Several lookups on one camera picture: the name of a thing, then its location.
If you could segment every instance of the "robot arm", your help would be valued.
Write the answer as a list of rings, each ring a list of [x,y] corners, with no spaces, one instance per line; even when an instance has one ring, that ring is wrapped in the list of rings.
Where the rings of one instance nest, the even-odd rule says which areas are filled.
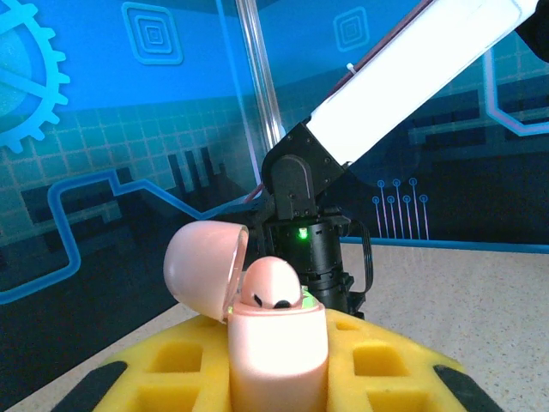
[[[373,282],[369,234],[358,222],[365,289],[351,292],[353,277],[343,271],[339,238],[352,222],[338,205],[327,207],[323,194],[338,185],[343,165],[356,161],[503,37],[531,23],[528,18],[540,12],[537,3],[420,1],[267,153],[263,196],[216,217],[250,229],[247,264],[266,255],[283,258],[326,307],[362,317],[359,307]]]

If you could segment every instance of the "pink earbud case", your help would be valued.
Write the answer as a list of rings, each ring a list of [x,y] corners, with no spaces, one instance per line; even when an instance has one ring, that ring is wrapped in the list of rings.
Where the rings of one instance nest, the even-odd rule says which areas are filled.
[[[297,274],[277,257],[258,259],[241,280],[247,244],[238,224],[182,227],[166,251],[166,285],[179,302],[227,323],[233,412],[323,411],[325,308],[316,300],[304,307]]]

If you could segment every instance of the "gear graphic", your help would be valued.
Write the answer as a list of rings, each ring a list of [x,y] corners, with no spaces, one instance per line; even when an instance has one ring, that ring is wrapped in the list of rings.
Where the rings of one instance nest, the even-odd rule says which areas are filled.
[[[0,131],[0,147],[7,146],[18,154],[23,151],[22,139],[31,136],[38,141],[44,140],[45,135],[40,126],[45,122],[59,123],[59,117],[52,110],[56,104],[67,104],[68,100],[59,93],[59,87],[61,84],[69,83],[70,78],[59,72],[57,64],[65,60],[65,55],[51,47],[50,39],[55,37],[55,32],[51,28],[41,27],[34,19],[38,13],[36,6],[30,3],[20,4],[17,0],[0,1],[8,6],[8,11],[0,15],[0,35],[17,26],[25,25],[34,37],[45,65],[45,85],[42,85],[24,76],[18,76],[0,64],[0,83],[40,98],[38,107],[27,119],[9,130]]]

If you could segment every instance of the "earbud case lid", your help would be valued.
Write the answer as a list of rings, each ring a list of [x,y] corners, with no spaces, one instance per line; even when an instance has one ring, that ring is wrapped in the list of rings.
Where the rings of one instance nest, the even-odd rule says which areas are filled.
[[[173,297],[223,322],[238,291],[248,228],[223,221],[194,221],[174,235],[164,257],[164,280]]]

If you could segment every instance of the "white robot arm segment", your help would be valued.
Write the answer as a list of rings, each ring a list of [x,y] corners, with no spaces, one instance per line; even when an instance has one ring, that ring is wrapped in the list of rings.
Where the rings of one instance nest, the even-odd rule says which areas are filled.
[[[341,165],[356,161],[526,21],[537,3],[422,1],[418,14],[312,113],[307,128]]]

